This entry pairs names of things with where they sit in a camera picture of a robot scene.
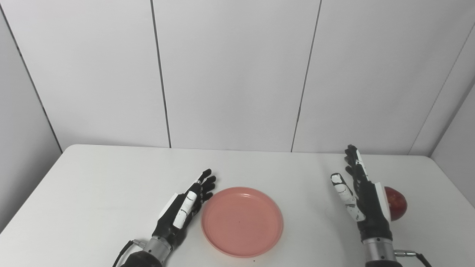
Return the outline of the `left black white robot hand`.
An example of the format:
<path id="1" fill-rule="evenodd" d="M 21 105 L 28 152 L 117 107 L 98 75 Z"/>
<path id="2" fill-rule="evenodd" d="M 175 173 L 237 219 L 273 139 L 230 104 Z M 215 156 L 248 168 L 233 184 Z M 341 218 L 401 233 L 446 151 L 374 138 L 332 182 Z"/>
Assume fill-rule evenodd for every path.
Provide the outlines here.
<path id="1" fill-rule="evenodd" d="M 184 193 L 177 194 L 157 221 L 153 237 L 165 239 L 172 247 L 178 247 L 186 237 L 188 225 L 198 214 L 203 204 L 212 196 L 216 187 L 216 176 L 211 169 L 201 176 Z"/>

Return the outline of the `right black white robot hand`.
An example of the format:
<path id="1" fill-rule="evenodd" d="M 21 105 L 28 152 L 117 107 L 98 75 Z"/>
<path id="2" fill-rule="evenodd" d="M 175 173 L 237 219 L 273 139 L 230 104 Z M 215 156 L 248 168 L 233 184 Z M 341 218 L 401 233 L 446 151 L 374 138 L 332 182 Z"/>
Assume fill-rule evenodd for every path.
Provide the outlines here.
<path id="1" fill-rule="evenodd" d="M 393 240 L 390 230 L 390 209 L 381 183 L 373 183 L 357 147 L 350 144 L 345 150 L 346 172 L 353 181 L 351 189 L 340 173 L 331 174 L 331 184 L 348 213 L 356 221 L 361 240 L 385 238 Z"/>

